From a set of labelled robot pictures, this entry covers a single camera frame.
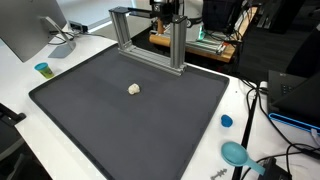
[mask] white table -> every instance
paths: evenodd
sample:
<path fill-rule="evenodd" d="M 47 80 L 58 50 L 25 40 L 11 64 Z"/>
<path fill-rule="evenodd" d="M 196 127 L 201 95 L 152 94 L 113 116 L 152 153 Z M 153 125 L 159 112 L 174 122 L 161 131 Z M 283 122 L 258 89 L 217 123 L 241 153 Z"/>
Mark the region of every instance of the white table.
<path fill-rule="evenodd" d="M 55 46 L 46 46 L 26 63 L 22 63 L 6 46 L 0 46 L 0 102 L 17 113 L 27 115 L 16 128 L 53 179 L 102 180 L 105 177 L 28 96 L 32 89 L 47 81 L 34 70 L 37 63 L 47 62 L 52 71 L 59 75 L 116 43 L 95 36 L 81 36 L 75 41 L 76 49 L 65 59 L 47 58 Z M 234 168 L 221 158 L 220 147 L 226 141 L 240 143 L 242 140 L 248 118 L 245 100 L 248 87 L 236 78 L 229 78 L 230 84 L 182 177 L 183 180 L 208 180 L 224 168 L 228 172 L 223 179 L 232 177 Z M 233 118 L 234 123 L 230 128 L 221 126 L 220 117 L 223 114 Z"/>
<path fill-rule="evenodd" d="M 267 83 L 262 82 L 260 86 L 267 87 Z M 267 96 L 262 95 L 261 97 L 262 107 L 265 111 L 267 111 Z M 317 147 L 310 133 L 277 121 L 273 122 L 291 142 L 303 143 L 311 145 L 313 147 Z M 257 103 L 247 148 L 250 157 L 256 161 L 267 156 L 283 154 L 286 152 L 288 146 L 289 144 L 285 142 L 278 134 L 278 132 L 276 132 L 276 130 L 272 127 L 267 117 L 265 117 L 263 112 L 260 110 L 259 103 Z M 295 148 L 290 149 L 290 152 L 296 151 L 297 150 Z M 287 171 L 285 156 L 276 159 L 277 165 Z M 293 180 L 319 179 L 319 161 L 310 158 L 309 156 L 299 154 L 290 155 L 289 162 Z M 245 179 L 256 180 L 257 178 L 258 174 L 253 170 L 250 170 Z"/>

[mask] white ball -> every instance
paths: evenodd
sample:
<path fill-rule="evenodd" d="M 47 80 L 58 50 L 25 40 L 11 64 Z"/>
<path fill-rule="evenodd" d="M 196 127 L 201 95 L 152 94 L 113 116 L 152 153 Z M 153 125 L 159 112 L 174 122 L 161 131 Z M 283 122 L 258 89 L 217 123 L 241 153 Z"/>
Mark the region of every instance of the white ball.
<path fill-rule="evenodd" d="M 132 84 L 131 86 L 129 86 L 128 92 L 131 95 L 137 94 L 140 92 L 140 87 L 138 86 L 138 84 Z"/>

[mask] blue lid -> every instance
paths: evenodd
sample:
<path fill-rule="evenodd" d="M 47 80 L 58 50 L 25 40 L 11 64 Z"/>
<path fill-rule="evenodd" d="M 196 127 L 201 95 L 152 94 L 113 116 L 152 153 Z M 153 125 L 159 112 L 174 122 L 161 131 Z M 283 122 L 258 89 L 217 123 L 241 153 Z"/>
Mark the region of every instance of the blue lid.
<path fill-rule="evenodd" d="M 228 115 L 221 116 L 221 124 L 223 127 L 230 127 L 233 123 L 233 120 Z"/>
<path fill-rule="evenodd" d="M 36 70 L 42 70 L 42 69 L 44 69 L 44 68 L 46 68 L 46 67 L 48 67 L 48 63 L 40 63 L 40 64 L 37 64 L 35 67 L 34 67 L 34 69 L 36 69 Z"/>

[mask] black mat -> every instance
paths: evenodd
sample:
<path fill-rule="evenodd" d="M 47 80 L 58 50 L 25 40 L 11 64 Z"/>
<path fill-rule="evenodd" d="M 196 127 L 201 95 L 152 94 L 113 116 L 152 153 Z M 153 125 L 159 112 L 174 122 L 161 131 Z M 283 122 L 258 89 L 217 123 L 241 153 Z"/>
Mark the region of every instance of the black mat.
<path fill-rule="evenodd" d="M 181 178 L 228 82 L 191 67 L 171 75 L 113 46 L 30 97 L 108 179 L 173 180 Z M 141 92 L 131 96 L 133 83 Z"/>

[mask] laptop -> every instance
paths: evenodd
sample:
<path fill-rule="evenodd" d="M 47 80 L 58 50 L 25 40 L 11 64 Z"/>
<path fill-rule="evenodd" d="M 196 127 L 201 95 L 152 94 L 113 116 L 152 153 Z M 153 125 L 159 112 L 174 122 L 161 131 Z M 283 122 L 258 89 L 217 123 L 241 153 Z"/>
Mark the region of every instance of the laptop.
<path fill-rule="evenodd" d="M 320 72 L 306 79 L 269 70 L 268 113 L 272 120 L 320 131 Z"/>

